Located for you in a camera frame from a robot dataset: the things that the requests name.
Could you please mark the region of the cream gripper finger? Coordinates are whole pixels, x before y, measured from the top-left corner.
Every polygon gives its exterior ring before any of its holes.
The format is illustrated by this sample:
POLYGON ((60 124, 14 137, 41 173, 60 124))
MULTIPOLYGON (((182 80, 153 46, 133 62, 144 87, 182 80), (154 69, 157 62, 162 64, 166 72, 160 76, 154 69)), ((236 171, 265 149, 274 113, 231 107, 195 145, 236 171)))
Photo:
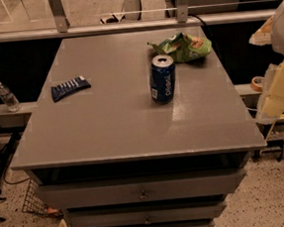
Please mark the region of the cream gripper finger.
POLYGON ((274 17, 271 16, 249 38, 251 45, 261 46, 274 44, 274 17))
POLYGON ((262 85, 255 120, 267 125, 275 122, 284 112, 284 59, 280 64, 268 67, 262 85))

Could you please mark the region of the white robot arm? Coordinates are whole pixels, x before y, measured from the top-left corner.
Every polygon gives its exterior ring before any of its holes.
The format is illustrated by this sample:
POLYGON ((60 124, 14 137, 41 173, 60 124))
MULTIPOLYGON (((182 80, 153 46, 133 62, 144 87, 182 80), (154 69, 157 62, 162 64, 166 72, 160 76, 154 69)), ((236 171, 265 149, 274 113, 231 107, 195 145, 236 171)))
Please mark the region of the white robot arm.
MULTIPOLYGON (((252 45, 270 45, 284 56, 284 0, 263 25, 249 39, 252 45)), ((255 119, 260 124, 275 122, 284 112, 284 59, 279 64, 271 64, 262 81, 263 90, 257 102, 255 119)))

